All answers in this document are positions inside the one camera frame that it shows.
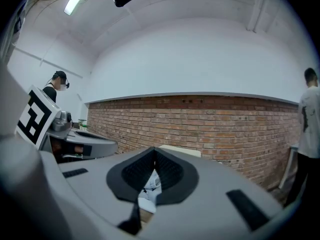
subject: black pants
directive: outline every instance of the black pants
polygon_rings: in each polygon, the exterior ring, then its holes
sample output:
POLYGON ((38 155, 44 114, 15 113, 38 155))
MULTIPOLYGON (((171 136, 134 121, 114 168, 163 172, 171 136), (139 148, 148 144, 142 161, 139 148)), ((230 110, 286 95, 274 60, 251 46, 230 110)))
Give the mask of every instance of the black pants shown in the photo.
POLYGON ((318 202, 316 197, 317 189, 320 182, 319 170, 320 159, 309 158, 306 155, 298 153, 298 170, 296 172, 295 179, 286 200, 285 206, 296 200, 307 176, 308 178, 306 181, 302 200, 306 202, 318 202))

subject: white table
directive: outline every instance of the white table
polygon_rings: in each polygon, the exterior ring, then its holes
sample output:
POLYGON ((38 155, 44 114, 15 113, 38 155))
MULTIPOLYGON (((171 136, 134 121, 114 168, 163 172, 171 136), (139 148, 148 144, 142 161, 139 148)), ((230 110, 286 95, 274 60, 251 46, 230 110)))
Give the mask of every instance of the white table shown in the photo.
POLYGON ((299 143, 296 143, 296 144, 290 146, 290 156, 289 156, 288 162, 286 164, 286 168, 285 168, 284 174, 282 176, 281 182, 279 184, 279 189, 283 188, 283 186, 284 186, 284 184, 285 184, 285 182, 287 180, 287 177, 288 177, 288 174, 289 174, 289 170, 291 168, 291 164, 292 164, 292 161, 294 159, 294 154, 297 153, 298 147, 299 147, 299 143))

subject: brick wall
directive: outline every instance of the brick wall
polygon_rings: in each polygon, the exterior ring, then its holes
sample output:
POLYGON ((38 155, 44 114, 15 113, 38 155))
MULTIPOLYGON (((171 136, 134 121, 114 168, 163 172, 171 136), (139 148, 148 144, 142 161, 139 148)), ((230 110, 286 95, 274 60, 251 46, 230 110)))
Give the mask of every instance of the brick wall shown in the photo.
POLYGON ((258 98, 143 97, 92 103, 88 124, 89 131, 116 140, 119 153, 163 144, 195 149, 269 189, 298 141, 297 109, 258 98))

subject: white ceiling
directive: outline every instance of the white ceiling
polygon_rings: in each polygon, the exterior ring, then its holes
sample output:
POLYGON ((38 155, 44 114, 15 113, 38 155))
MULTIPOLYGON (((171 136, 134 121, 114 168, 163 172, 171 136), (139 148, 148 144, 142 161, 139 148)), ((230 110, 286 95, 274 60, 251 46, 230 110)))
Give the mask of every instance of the white ceiling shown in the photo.
MULTIPOLYGON (((263 5, 263 0, 132 0, 118 8, 113 0, 87 0, 68 16, 64 13, 67 2, 58 0, 45 10, 53 11, 55 20, 62 22, 66 30, 96 56, 133 32, 169 20, 228 19, 248 28, 250 21, 257 21, 255 9, 259 12, 263 5)), ((259 31, 288 45, 301 65, 309 63, 307 57, 313 56, 308 35, 286 0, 265 0, 256 29, 259 31), (302 47, 308 56, 302 55, 302 47)))

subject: white wall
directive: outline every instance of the white wall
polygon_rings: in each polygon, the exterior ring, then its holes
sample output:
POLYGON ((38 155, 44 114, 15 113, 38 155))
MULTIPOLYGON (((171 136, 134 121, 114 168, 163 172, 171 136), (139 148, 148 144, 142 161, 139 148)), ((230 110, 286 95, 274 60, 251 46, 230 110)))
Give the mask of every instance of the white wall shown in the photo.
POLYGON ((31 85, 43 89, 56 71, 65 71, 70 88, 57 92, 56 104, 71 112, 74 122, 87 118, 82 98, 96 58, 68 34, 63 22, 53 20, 49 8, 38 17, 37 9, 26 17, 8 70, 25 91, 31 85))
POLYGON ((145 29, 103 52, 84 102, 200 93, 295 103, 305 89, 303 71, 287 46, 241 23, 181 19, 145 29))

